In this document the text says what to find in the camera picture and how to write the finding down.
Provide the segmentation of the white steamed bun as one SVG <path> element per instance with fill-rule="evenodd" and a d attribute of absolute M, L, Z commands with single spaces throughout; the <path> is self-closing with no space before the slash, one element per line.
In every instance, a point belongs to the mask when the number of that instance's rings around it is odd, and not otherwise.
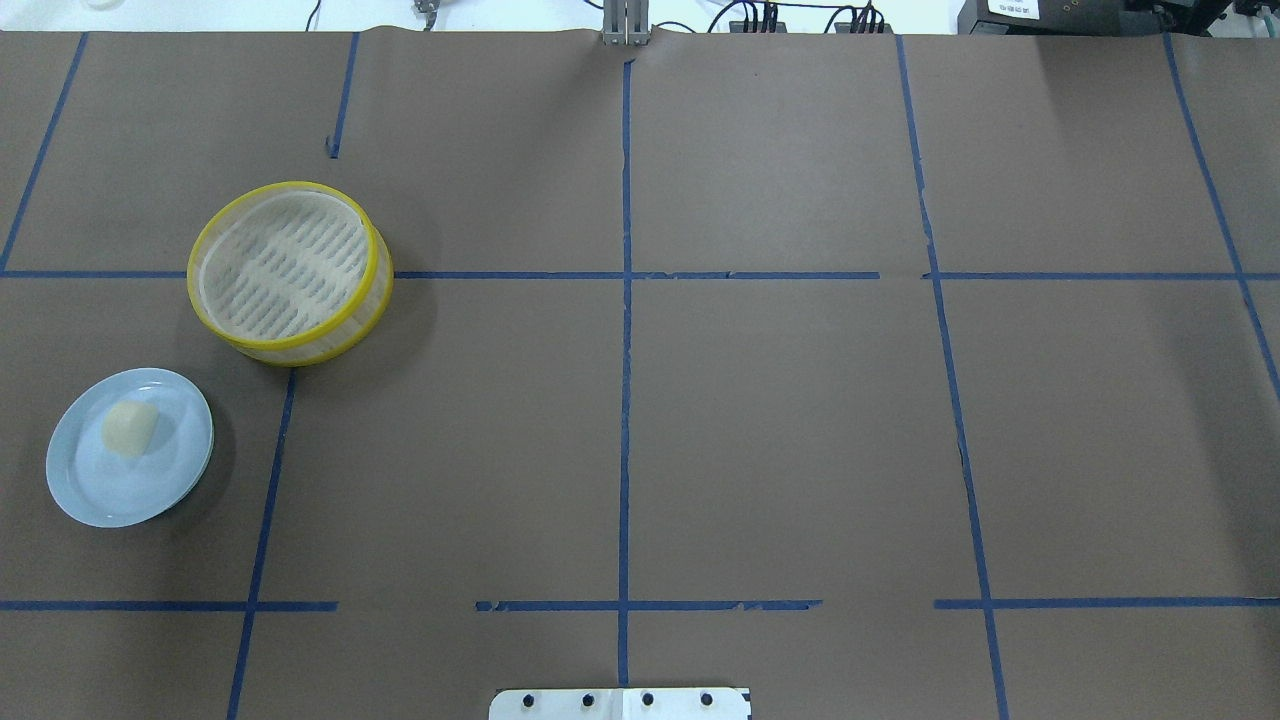
<path fill-rule="evenodd" d="M 100 437 L 106 451 L 120 457 L 142 456 L 154 437 L 159 410 L 155 405 L 122 400 L 102 419 Z"/>

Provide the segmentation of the yellow rimmed bamboo steamer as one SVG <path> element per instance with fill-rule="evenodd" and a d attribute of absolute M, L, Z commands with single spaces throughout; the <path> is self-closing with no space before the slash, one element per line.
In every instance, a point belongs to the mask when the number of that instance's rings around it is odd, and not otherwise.
<path fill-rule="evenodd" d="M 385 240 L 348 195 L 307 181 L 252 190 L 202 228 L 186 288 L 201 323 L 247 357 L 310 366 L 355 347 L 394 284 Z"/>

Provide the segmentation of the black equipment box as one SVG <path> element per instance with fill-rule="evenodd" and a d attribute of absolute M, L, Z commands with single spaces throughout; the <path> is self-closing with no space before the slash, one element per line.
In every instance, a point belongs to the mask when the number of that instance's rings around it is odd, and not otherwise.
<path fill-rule="evenodd" d="M 1194 1 L 965 1 L 959 35 L 1132 37 L 1178 29 Z"/>

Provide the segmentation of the light blue plate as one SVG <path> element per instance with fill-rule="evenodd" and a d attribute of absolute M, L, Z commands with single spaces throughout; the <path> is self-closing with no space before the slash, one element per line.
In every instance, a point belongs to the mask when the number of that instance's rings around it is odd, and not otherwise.
<path fill-rule="evenodd" d="M 101 442 L 102 419 L 122 400 L 159 410 L 154 437 L 140 457 L 120 457 Z M 209 402 L 186 377 L 147 366 L 119 372 L 84 391 L 59 419 L 45 459 L 47 489 L 68 516 L 90 527 L 147 521 L 196 487 L 214 437 Z"/>

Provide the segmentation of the aluminium frame post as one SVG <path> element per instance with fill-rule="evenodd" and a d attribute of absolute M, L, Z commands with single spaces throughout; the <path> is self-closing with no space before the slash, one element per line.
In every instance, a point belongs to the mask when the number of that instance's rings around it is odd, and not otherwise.
<path fill-rule="evenodd" d="M 644 46 L 652 38 L 648 0 L 603 0 L 602 41 L 605 46 Z"/>

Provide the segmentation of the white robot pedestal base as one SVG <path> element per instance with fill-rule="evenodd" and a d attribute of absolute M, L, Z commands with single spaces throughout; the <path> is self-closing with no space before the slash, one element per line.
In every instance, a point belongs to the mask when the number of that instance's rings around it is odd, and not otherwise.
<path fill-rule="evenodd" d="M 751 719 L 748 689 L 732 687 L 508 689 L 489 719 Z"/>

